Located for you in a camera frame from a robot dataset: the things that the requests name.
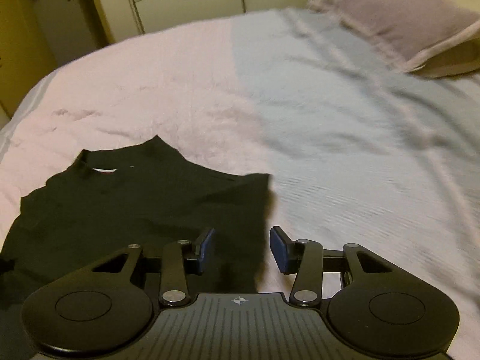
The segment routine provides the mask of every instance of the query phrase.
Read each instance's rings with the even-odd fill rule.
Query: pillowcase
[[[480,68],[480,43],[472,41],[480,13],[449,0],[309,0],[307,7],[340,16],[402,72],[440,77]]]

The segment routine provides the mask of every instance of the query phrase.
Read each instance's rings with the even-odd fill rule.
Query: shirt tag
[[[117,169],[97,169],[97,168],[93,168],[93,170],[96,170],[97,172],[101,172],[101,173],[113,173]]]

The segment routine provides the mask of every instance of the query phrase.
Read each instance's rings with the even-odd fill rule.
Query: round black disc
[[[23,327],[46,353],[94,356],[136,337],[149,323],[152,303],[133,285],[45,288],[23,304]]]
[[[336,332],[377,356],[416,357],[448,347],[459,323],[452,300],[421,280],[386,276],[362,278],[333,296],[327,317]]]

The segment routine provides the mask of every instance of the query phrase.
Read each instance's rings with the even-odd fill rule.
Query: crosshair logo
[[[232,300],[232,302],[235,302],[236,304],[241,305],[241,304],[244,304],[245,302],[248,302],[248,300],[239,296],[238,298],[235,298],[234,300]]]

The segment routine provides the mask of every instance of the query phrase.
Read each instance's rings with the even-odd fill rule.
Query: bedsheet
[[[332,17],[273,10],[117,43],[53,72],[0,133],[0,246],[20,199],[78,152],[159,135],[186,159],[273,175],[270,225],[357,242],[457,304],[480,353],[480,76],[389,70]],[[258,290],[289,293],[265,254]],[[325,276],[324,295],[339,290]]]

